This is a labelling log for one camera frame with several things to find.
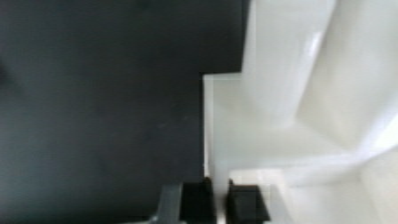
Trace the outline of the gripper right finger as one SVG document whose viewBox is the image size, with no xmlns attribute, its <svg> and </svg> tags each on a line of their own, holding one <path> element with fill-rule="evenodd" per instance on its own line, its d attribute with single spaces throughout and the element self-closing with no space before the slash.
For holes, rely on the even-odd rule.
<svg viewBox="0 0 398 224">
<path fill-rule="evenodd" d="M 258 185 L 230 182 L 226 195 L 226 223 L 265 224 L 272 220 Z"/>
</svg>

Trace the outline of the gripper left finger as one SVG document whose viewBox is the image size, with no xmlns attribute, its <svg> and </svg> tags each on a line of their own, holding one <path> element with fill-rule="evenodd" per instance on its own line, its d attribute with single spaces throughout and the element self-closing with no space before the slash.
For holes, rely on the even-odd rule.
<svg viewBox="0 0 398 224">
<path fill-rule="evenodd" d="M 217 224 L 212 179 L 162 187 L 150 224 Z"/>
</svg>

